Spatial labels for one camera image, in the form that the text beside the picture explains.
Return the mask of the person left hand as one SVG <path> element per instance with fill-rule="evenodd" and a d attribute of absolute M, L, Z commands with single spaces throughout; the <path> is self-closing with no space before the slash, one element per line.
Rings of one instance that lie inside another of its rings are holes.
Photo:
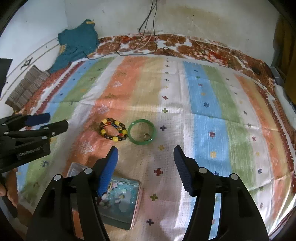
<path fill-rule="evenodd" d="M 1 197 L 7 196 L 14 207 L 17 207 L 19 201 L 16 178 L 17 171 L 17 168 L 10 170 L 5 177 L 5 185 L 1 184 Z"/>

